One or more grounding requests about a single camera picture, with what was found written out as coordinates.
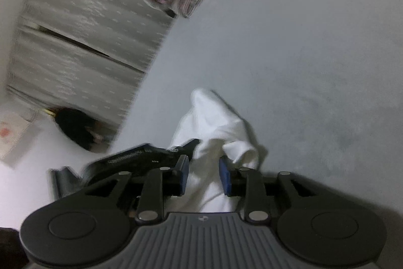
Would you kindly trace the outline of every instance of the crumpled white fabric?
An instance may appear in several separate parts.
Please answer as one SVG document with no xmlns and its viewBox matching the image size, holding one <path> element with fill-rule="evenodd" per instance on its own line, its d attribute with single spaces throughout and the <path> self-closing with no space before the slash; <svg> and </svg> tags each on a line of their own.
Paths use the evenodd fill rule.
<svg viewBox="0 0 403 269">
<path fill-rule="evenodd" d="M 172 146 L 199 138 L 189 166 L 184 196 L 165 203 L 167 212 L 232 212 L 239 198 L 224 195 L 218 173 L 219 159 L 226 154 L 236 166 L 256 168 L 257 150 L 249 142 L 244 122 L 213 92 L 195 89 L 192 108 L 181 119 Z"/>
</svg>

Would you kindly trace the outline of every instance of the white garment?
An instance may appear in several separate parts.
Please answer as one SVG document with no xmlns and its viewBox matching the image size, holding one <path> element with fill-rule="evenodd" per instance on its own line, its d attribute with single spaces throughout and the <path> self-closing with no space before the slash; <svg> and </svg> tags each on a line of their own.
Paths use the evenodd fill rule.
<svg viewBox="0 0 403 269">
<path fill-rule="evenodd" d="M 172 146 L 192 138 L 201 139 L 189 166 L 184 196 L 172 197 L 165 204 L 167 212 L 231 212 L 239 198 L 224 195 L 218 173 L 224 153 L 236 166 L 256 168 L 258 155 L 249 143 L 241 118 L 231 112 L 213 92 L 195 89 L 192 108 L 181 119 Z"/>
</svg>

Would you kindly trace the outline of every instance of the curtain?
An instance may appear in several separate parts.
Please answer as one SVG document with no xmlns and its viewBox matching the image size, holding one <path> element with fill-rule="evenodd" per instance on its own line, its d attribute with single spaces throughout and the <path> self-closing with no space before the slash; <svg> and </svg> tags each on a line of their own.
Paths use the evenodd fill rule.
<svg viewBox="0 0 403 269">
<path fill-rule="evenodd" d="M 171 20 L 142 0 L 27 0 L 8 89 L 118 127 Z"/>
</svg>

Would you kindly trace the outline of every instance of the curtain fold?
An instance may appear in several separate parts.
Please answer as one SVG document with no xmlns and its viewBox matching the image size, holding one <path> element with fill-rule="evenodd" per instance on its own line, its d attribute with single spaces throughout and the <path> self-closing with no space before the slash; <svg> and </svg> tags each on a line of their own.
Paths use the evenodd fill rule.
<svg viewBox="0 0 403 269">
<path fill-rule="evenodd" d="M 118 127 L 171 20 L 142 0 L 27 0 L 9 90 Z"/>
</svg>

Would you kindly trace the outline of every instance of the silver screw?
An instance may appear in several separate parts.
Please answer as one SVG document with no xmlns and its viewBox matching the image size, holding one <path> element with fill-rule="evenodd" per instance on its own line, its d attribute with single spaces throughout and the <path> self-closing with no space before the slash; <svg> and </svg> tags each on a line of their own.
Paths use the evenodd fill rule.
<svg viewBox="0 0 403 269">
<path fill-rule="evenodd" d="M 264 211 L 252 211 L 249 213 L 249 218 L 253 221 L 264 221 L 269 215 Z"/>
<path fill-rule="evenodd" d="M 139 214 L 139 219 L 143 221 L 151 221 L 158 218 L 158 213 L 155 211 L 143 211 Z"/>
</svg>

